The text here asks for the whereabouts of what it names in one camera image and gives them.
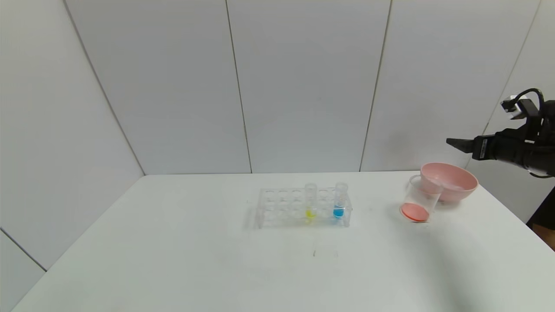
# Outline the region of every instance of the cup rim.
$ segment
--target cup rim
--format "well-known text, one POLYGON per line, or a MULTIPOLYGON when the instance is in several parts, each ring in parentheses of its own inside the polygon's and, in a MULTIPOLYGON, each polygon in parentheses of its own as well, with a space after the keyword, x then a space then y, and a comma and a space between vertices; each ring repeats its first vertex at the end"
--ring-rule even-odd
POLYGON ((432 195, 442 194, 443 191, 445 190, 445 187, 443 186, 443 183, 442 183, 439 179, 436 179, 436 178, 429 178, 429 177, 426 177, 426 176, 424 176, 424 175, 422 175, 422 174, 413 175, 412 177, 410 177, 410 178, 408 179, 408 183, 409 183, 412 187, 414 187, 414 188, 418 189, 419 191, 424 192, 424 193, 426 193, 426 194, 432 194, 432 195), (422 187, 418 187, 418 186, 414 185, 414 183, 412 182, 412 180, 415 179, 415 178, 420 178, 421 180, 422 180, 422 178, 424 178, 424 179, 426 179, 426 180, 432 182, 433 184, 435 184, 435 185, 437 185, 437 186, 439 187, 439 191, 438 191, 437 193, 436 193, 436 192, 424 191, 424 189, 423 189, 422 187))
POLYGON ((420 166, 420 174, 421 174, 422 176, 424 176, 424 177, 426 177, 426 176, 423 174, 422 169, 424 168, 424 166, 429 165, 429 164, 443 164, 443 165, 449 165, 449 166, 451 166, 451 167, 456 167, 456 168, 461 169, 461 170, 467 172, 468 174, 470 174, 470 176, 472 176, 472 178, 474 179, 474 181, 476 181, 476 186, 475 186, 474 188, 471 188, 471 189, 457 190, 457 189, 452 189, 452 188, 449 188, 449 187, 445 187, 445 186, 444 186, 443 188, 444 188, 445 190, 450 190, 450 191, 453 191, 453 192, 474 192, 474 191, 480 186, 480 181, 478 181, 478 178, 476 178, 476 176, 474 176, 470 171, 466 170, 465 168, 461 168, 461 167, 459 167, 459 166, 457 166, 457 165, 453 165, 453 164, 450 164, 450 163, 430 162, 430 163, 425 163, 424 165, 421 165, 421 166, 420 166))

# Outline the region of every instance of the white wall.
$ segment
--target white wall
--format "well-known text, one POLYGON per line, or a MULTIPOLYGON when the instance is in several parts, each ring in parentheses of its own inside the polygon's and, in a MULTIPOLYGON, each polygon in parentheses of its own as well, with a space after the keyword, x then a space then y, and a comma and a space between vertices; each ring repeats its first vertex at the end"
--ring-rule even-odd
POLYGON ((466 165, 445 139, 482 133, 537 5, 393 1, 362 170, 466 165))
POLYGON ((389 0, 228 0, 253 172, 359 171, 389 0))
POLYGON ((224 0, 67 0, 147 174, 250 172, 224 0))
POLYGON ((44 275, 44 271, 0 233, 0 309, 9 312, 44 275))
MULTIPOLYGON (((555 99, 555 1, 542 0, 522 52, 509 78, 502 101, 528 88, 542 90, 546 100, 555 99)), ((530 98, 538 105, 534 94, 530 98)), ((509 120, 500 105, 496 106, 485 134, 505 128, 518 128, 523 120, 509 120)), ((525 170, 496 161, 471 160, 467 169, 492 195, 523 222, 527 222, 555 186, 555 179, 537 179, 525 170)))
POLYGON ((44 267, 143 174, 61 0, 3 0, 2 228, 44 267))

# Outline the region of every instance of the black cable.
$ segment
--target black cable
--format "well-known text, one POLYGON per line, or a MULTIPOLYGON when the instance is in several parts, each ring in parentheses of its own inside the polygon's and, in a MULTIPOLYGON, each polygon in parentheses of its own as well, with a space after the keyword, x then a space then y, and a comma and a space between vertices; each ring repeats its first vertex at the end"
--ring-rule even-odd
POLYGON ((549 179, 549 178, 553 178, 551 175, 537 175, 533 172, 529 172, 529 174, 531 176, 533 176, 534 178, 538 178, 538 179, 549 179))
POLYGON ((545 100, 543 99, 543 93, 537 89, 537 88, 530 88, 530 89, 526 89, 522 92, 520 92, 514 99, 513 102, 516 103, 523 95, 525 95, 526 93, 530 93, 530 92, 534 92, 536 95, 538 95, 538 101, 539 101, 539 112, 543 115, 544 114, 544 104, 545 104, 545 100))

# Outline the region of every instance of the pink liquid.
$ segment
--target pink liquid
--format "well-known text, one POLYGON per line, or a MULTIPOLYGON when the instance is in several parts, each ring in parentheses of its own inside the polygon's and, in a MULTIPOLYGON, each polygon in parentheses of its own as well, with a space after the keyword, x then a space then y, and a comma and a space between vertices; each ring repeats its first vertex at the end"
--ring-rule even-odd
POLYGON ((430 217, 430 214, 424 207, 412 203, 403 204, 403 206, 401 206, 401 212, 405 217, 416 222, 424 222, 430 217))

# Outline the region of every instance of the test tube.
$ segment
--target test tube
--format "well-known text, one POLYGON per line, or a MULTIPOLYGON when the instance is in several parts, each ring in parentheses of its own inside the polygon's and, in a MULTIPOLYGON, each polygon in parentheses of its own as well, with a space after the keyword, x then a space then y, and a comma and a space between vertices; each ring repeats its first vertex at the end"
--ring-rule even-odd
POLYGON ((306 217, 313 219, 316 217, 316 191, 318 187, 314 183, 305 185, 306 217))
POLYGON ((347 204, 347 190, 349 186, 347 183, 337 182, 335 184, 335 200, 334 200, 334 217, 341 219, 345 212, 345 205, 347 204))

